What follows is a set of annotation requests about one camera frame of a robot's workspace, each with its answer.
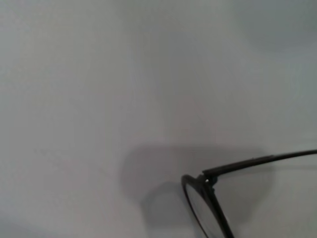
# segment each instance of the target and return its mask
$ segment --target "gray background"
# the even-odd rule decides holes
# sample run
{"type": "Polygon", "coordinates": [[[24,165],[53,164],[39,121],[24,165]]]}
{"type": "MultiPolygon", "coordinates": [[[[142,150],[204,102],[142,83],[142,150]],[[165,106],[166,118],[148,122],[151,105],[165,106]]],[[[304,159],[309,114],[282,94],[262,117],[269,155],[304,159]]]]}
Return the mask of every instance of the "gray background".
{"type": "MultiPolygon", "coordinates": [[[[0,0],[0,233],[199,237],[182,174],[316,148],[316,10],[0,0]]],[[[314,231],[314,159],[293,163],[219,182],[238,237],[314,231]]]]}

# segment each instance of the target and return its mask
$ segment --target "black eyeglass frame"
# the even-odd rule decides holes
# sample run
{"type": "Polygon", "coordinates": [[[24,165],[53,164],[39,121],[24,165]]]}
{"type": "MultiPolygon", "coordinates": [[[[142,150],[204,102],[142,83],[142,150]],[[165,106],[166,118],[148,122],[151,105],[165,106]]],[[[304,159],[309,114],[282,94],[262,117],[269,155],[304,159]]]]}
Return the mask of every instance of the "black eyeglass frame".
{"type": "Polygon", "coordinates": [[[287,153],[287,154],[280,154],[280,155],[269,155],[259,158],[252,158],[249,160],[244,160],[241,162],[228,164],[220,167],[216,167],[209,170],[204,170],[202,175],[199,175],[197,178],[193,178],[190,175],[184,175],[182,176],[182,187],[186,196],[186,199],[188,201],[188,204],[190,206],[190,209],[192,210],[192,213],[194,214],[196,221],[198,222],[198,225],[204,232],[205,236],[208,238],[208,235],[206,234],[206,231],[204,230],[202,224],[200,223],[193,206],[190,202],[186,185],[191,186],[205,201],[205,203],[208,205],[210,210],[212,211],[214,217],[216,218],[222,232],[225,238],[234,238],[234,235],[231,231],[231,228],[228,224],[228,221],[222,211],[222,208],[218,202],[218,199],[214,192],[214,185],[218,181],[218,177],[220,175],[224,175],[227,173],[231,173],[238,170],[243,170],[246,168],[250,168],[257,165],[263,165],[275,161],[285,160],[285,159],[291,159],[296,158],[300,156],[307,156],[307,155],[314,155],[317,154],[317,150],[307,150],[307,151],[301,151],[301,152],[293,152],[293,153],[287,153]]]}

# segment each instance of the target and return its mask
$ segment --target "round lens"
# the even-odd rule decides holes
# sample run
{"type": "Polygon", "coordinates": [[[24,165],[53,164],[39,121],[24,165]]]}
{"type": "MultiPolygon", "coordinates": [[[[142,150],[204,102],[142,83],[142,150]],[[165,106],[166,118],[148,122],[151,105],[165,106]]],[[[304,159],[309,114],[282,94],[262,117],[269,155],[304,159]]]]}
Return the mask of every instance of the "round lens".
{"type": "Polygon", "coordinates": [[[211,209],[190,185],[186,185],[189,202],[207,238],[225,238],[211,209]]]}

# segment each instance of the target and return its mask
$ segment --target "eyeglasses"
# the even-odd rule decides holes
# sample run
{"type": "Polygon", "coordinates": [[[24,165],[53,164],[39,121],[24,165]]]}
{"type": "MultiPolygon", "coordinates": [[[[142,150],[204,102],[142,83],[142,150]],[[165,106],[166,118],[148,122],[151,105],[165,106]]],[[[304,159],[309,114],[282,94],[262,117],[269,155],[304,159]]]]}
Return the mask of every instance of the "eyeglasses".
{"type": "Polygon", "coordinates": [[[270,155],[204,170],[197,178],[184,175],[182,186],[186,199],[205,236],[207,238],[235,237],[215,195],[214,185],[219,176],[271,162],[314,154],[317,154],[317,150],[270,155]]]}

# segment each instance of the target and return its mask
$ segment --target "white wall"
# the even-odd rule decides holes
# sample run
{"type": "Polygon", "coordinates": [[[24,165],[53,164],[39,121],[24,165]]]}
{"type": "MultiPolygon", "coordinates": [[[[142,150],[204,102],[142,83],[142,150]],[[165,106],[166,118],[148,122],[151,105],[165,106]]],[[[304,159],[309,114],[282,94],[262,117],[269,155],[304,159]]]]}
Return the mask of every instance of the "white wall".
{"type": "Polygon", "coordinates": [[[316,7],[1,0],[0,232],[192,237],[182,174],[316,147],[316,7]]]}

